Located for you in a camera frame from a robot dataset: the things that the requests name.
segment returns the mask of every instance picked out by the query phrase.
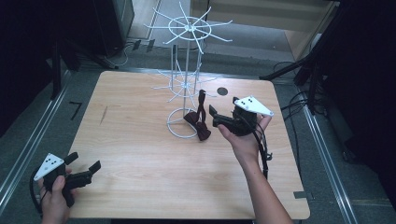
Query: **table top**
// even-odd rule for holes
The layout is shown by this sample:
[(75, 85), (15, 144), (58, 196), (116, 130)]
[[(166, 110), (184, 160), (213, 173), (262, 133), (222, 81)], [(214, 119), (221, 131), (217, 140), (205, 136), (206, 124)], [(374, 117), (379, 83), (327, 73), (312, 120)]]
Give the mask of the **table top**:
[[(293, 192), (304, 189), (273, 84), (208, 77), (200, 77), (200, 82), (196, 90), (207, 92), (206, 124), (212, 132), (203, 142), (197, 136), (176, 137), (168, 130), (172, 111), (191, 106), (191, 98), (184, 104), (184, 98), (174, 98), (169, 88), (153, 89), (167, 87), (168, 77), (122, 72), (99, 77), (70, 149), (79, 158), (70, 167), (73, 173), (83, 172), (100, 160), (102, 168), (90, 185), (78, 189), (71, 217), (253, 219), (245, 176), (208, 113), (213, 105), (219, 114), (231, 117), (233, 97), (249, 95), (275, 113), (265, 131), (273, 153), (269, 182), (293, 219), (309, 217), (306, 199), (294, 197)], [(218, 95), (220, 87), (228, 94)], [(178, 88), (175, 85), (173, 91), (178, 93)], [(198, 106), (197, 95), (192, 100)], [(182, 119), (182, 113), (173, 117)], [(172, 129), (193, 132), (184, 120)]]

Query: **gray floor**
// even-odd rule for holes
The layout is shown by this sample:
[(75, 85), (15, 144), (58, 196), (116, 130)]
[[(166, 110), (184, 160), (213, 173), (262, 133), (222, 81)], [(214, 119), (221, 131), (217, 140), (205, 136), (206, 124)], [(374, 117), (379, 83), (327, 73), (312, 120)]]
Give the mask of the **gray floor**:
[[(161, 7), (169, 7), (165, 3), (166, 1), (162, 0)], [(288, 54), (291, 54), (287, 49), (287, 43), (284, 42), (281, 33), (271, 30), (266, 32), (268, 32), (267, 35), (270, 35), (271, 32), (274, 34), (274, 36), (269, 38), (271, 40), (270, 42), (261, 41), (260, 39), (255, 40), (266, 46), (262, 50), (262, 54), (267, 55), (264, 58), (253, 56), (253, 53), (257, 51), (260, 54), (260, 50), (253, 48), (255, 46), (254, 44), (249, 46), (244, 45), (243, 41), (234, 42), (234, 47), (237, 51), (230, 50), (230, 48), (222, 47), (221, 45), (216, 46), (218, 49), (212, 50), (210, 44), (207, 43), (205, 50), (208, 51), (205, 52), (203, 57), (203, 75), (256, 79), (258, 76), (271, 74), (274, 70), (287, 65), (287, 63), (278, 64), (279, 62), (289, 62), (291, 59), (288, 56)], [(248, 38), (245, 35), (239, 35), (238, 32), (234, 32), (232, 33), (232, 39), (247, 40)], [(276, 49), (282, 49), (282, 53), (279, 53), (275, 49), (271, 50), (270, 47), (274, 45), (274, 41), (276, 42)], [(168, 46), (155, 46), (152, 51), (147, 52), (147, 46), (143, 42), (143, 45), (139, 49), (132, 50), (132, 48), (128, 48), (125, 52), (128, 55), (127, 62), (125, 62), (126, 58), (123, 52), (109, 59), (113, 63), (124, 63), (120, 67), (121, 71), (156, 72), (155, 69), (170, 68), (170, 49)], [(103, 68), (86, 58), (81, 57), (80, 59), (82, 67), (78, 72), (69, 73), (69, 84), (65, 88), (58, 110), (53, 114), (53, 118), (49, 122), (48, 128), (42, 133), (42, 137), (38, 139), (40, 141), (36, 148), (33, 146), (34, 153), (32, 153), (31, 160), (26, 162), (25, 170), (20, 170), (21, 179), (17, 181), (15, 189), (12, 189), (13, 193), (10, 195), (9, 200), (2, 201), (1, 205), (4, 205), (4, 207), (0, 210), (0, 223), (39, 222), (39, 217), (29, 197), (29, 177), (47, 153), (52, 152), (60, 157), (67, 155), (77, 132), (78, 125), (82, 120), (85, 108), (92, 95), (97, 78), (104, 71)], [(285, 76), (273, 81), (281, 107), (289, 105), (290, 99), (299, 91), (292, 83), (293, 77), (294, 73), (289, 72)], [(51, 85), (35, 98), (32, 104), (14, 122), (8, 132), (0, 138), (0, 153), (2, 155), (0, 158), (2, 170), (0, 177), (2, 183), (6, 183), (12, 177), (8, 176), (8, 174), (13, 171), (13, 165), (18, 157), (23, 154), (23, 150), (25, 148), (32, 148), (32, 144), (29, 144), (29, 137), (50, 103), (50, 91)], [(82, 108), (77, 112), (74, 119), (71, 118), (77, 108), (75, 105), (70, 104), (70, 102), (82, 103)], [(283, 113), (284, 118), (288, 114), (289, 111), (285, 110)], [(315, 119), (318, 122), (320, 132), (326, 142), (327, 150), (332, 157), (334, 167), (342, 180), (342, 184), (346, 189), (347, 196), (351, 201), (353, 211), (359, 223), (396, 223), (395, 211), (382, 190), (376, 174), (365, 165), (345, 162), (342, 159), (341, 144), (335, 137), (330, 121), (321, 115), (315, 115)], [(338, 201), (334, 196), (331, 181), (323, 165), (305, 112), (302, 110), (295, 114), (292, 117), (292, 122), (295, 126), (295, 131), (292, 128), (291, 120), (288, 119), (286, 121), (291, 145), (295, 155), (297, 155), (297, 148), (299, 148), (299, 163), (301, 164), (304, 189), (313, 196), (308, 201), (311, 216), (309, 219), (303, 220), (303, 223), (344, 223), (345, 220)], [(3, 191), (4, 188), (1, 188), (1, 196), (4, 195)], [(110, 220), (71, 219), (69, 223), (110, 223)]]

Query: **gray carpet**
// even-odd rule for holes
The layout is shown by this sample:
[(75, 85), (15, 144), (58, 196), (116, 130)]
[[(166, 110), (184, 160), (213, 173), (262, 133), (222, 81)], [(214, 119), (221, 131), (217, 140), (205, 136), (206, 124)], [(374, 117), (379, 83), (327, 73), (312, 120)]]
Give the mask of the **gray carpet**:
[[(127, 50), (128, 63), (120, 67), (121, 71), (136, 71), (136, 68), (169, 69), (169, 49), (155, 48), (147, 52), (146, 46), (138, 50)], [(60, 157), (66, 156), (74, 136), (78, 130), (84, 111), (95, 83), (103, 71), (103, 68), (91, 61), (80, 58), (82, 67), (78, 72), (73, 72), (65, 96), (54, 115), (47, 131), (45, 132), (32, 160), (24, 172), (21, 181), (7, 203), (6, 209), (0, 216), (0, 223), (38, 223), (39, 217), (35, 212), (28, 191), (28, 180), (32, 171), (41, 164), (46, 154), (52, 152)], [(122, 53), (112, 61), (123, 62)], [(202, 71), (214, 73), (214, 76), (258, 78), (258, 76), (271, 74), (278, 62), (268, 60), (255, 60), (251, 58), (238, 58), (234, 56), (205, 54)], [(276, 69), (287, 65), (276, 65)], [(283, 77), (274, 80), (276, 94), (281, 106), (288, 105), (290, 99), (297, 93), (291, 79), (294, 73), (290, 72)], [(18, 158), (24, 144), (33, 131), (40, 116), (45, 111), (50, 98), (49, 85), (35, 99), (34, 102), (20, 115), (14, 125), (0, 139), (1, 145), (1, 177), (4, 179), (15, 160)], [(70, 102), (82, 103), (81, 109), (74, 119), (76, 105)], [(346, 187), (346, 191), (352, 201), (354, 211), (360, 223), (396, 223), (393, 208), (387, 201), (387, 197), (379, 185), (376, 174), (361, 164), (349, 164), (344, 162), (341, 147), (332, 132), (330, 122), (323, 116), (317, 115), (320, 128), (328, 143), (329, 150), (334, 159), (339, 175)], [(335, 200), (329, 178), (324, 170), (321, 158), (318, 154), (315, 141), (307, 125), (303, 112), (293, 116), (298, 144), (300, 149), (300, 164), (304, 188), (312, 194), (309, 200), (311, 216), (303, 223), (343, 223), (337, 201)], [(296, 141), (290, 119), (286, 121), (291, 145), (296, 153)], [(69, 223), (110, 223), (108, 219), (71, 219)]]

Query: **person's left hand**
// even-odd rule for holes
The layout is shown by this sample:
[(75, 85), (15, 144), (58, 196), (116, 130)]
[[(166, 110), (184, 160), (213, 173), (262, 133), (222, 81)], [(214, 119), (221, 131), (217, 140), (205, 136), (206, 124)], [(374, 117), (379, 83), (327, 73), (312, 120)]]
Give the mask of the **person's left hand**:
[(65, 178), (59, 175), (52, 185), (52, 192), (46, 190), (43, 186), (44, 180), (41, 178), (38, 180), (38, 186), (40, 187), (40, 196), (42, 198), (41, 208), (43, 210), (42, 223), (66, 223), (69, 219), (70, 208), (66, 204), (66, 200), (62, 195), (62, 189), (64, 188)]

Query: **circular wire base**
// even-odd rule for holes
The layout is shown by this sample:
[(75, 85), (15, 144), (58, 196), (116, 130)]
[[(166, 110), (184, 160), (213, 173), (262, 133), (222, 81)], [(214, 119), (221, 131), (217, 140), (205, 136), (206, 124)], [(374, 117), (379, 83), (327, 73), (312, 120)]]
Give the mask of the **circular wire base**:
[[(190, 125), (186, 120), (184, 120), (183, 118), (181, 119), (172, 119), (172, 117), (177, 113), (177, 112), (183, 112), (182, 115), (184, 116), (185, 114), (190, 113), (191, 111), (196, 112), (195, 110), (191, 109), (191, 108), (179, 108), (174, 110), (172, 113), (169, 114), (168, 117), (168, 121), (166, 122), (166, 125), (168, 126), (169, 131), (174, 135), (177, 136), (179, 138), (192, 138), (195, 135), (197, 135), (197, 131), (195, 130), (195, 128)], [(191, 127), (192, 130), (192, 134), (188, 135), (188, 134), (179, 134), (177, 133), (177, 131), (175, 131), (174, 128), (172, 128), (172, 125), (176, 126), (176, 125), (185, 125), (188, 124)]]

